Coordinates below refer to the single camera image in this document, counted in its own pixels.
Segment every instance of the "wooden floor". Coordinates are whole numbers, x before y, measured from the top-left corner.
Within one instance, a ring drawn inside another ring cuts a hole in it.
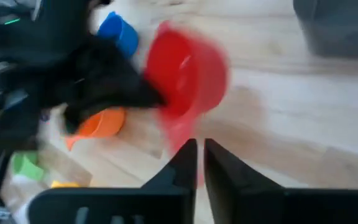
[[[196,138],[214,138],[284,186],[358,189],[358,61],[311,56],[292,0],[117,0],[96,13],[95,24],[110,11],[139,31],[139,68],[155,28],[167,19],[226,49],[231,89],[200,121]],[[23,205],[52,180],[137,187],[156,174],[170,155],[154,112],[128,114],[117,137],[81,141],[71,152],[57,118],[46,125],[42,134],[50,144],[40,153],[45,180],[8,178],[4,189],[15,214],[22,216]],[[195,220],[213,223],[205,187],[197,194]]]

